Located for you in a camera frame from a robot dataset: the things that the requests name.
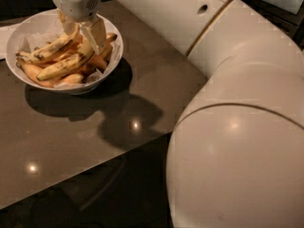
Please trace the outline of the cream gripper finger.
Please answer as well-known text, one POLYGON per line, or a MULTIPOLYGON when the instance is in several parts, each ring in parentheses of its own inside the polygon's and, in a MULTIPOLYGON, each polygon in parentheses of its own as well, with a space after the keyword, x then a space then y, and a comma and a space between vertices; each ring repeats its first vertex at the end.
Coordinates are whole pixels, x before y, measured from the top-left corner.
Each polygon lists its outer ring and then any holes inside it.
POLYGON ((95 16, 86 22, 80 23, 80 29, 92 45, 96 54, 101 54, 106 47, 105 22, 102 18, 95 16))
POLYGON ((58 10, 58 17, 66 35, 72 35, 78 31, 78 24, 73 19, 67 17, 61 10, 58 10))

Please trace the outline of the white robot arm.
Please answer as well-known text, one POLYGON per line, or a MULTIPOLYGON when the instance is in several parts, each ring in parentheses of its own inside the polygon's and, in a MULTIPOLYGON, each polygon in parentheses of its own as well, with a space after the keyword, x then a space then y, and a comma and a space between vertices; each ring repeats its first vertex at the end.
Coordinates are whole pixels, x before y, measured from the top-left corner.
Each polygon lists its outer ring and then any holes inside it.
MULTIPOLYGON (((80 19, 85 0, 53 0, 80 19)), ((241 0, 117 0, 207 79, 166 162, 174 228, 304 228, 304 56, 241 0)))

